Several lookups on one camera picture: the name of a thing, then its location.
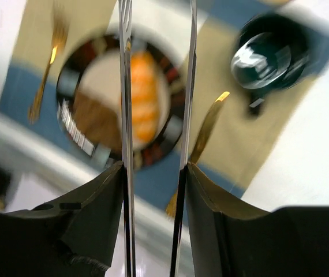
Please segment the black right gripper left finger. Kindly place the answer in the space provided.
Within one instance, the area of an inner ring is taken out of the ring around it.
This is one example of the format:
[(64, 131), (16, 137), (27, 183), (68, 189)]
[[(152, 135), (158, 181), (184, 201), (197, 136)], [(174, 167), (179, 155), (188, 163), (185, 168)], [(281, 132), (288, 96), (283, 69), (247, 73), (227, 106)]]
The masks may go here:
[(0, 213), (0, 276), (104, 276), (123, 202), (122, 162), (31, 210)]

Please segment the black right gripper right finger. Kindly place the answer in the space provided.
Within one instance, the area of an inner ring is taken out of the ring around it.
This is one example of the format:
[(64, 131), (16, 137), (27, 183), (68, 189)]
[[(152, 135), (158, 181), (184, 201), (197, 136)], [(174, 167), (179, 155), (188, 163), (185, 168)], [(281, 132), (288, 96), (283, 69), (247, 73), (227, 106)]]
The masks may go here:
[(329, 276), (329, 207), (267, 212), (189, 164), (186, 208), (196, 276)]

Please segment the brown chocolate croissant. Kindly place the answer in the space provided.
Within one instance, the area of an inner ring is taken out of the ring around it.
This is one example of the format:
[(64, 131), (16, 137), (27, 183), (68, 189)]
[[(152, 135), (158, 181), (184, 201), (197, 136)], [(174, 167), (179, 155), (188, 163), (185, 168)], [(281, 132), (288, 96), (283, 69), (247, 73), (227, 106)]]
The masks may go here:
[(77, 128), (92, 143), (104, 145), (116, 154), (122, 152), (118, 117), (111, 108), (77, 90), (73, 102), (73, 119)]

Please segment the small striped croissant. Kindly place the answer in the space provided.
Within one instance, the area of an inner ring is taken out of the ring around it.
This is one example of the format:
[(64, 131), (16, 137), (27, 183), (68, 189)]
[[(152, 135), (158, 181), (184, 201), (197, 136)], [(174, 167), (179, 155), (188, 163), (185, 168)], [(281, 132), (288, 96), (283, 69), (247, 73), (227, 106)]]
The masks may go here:
[(132, 124), (134, 136), (149, 143), (159, 124), (158, 75), (155, 61), (148, 52), (131, 58)]

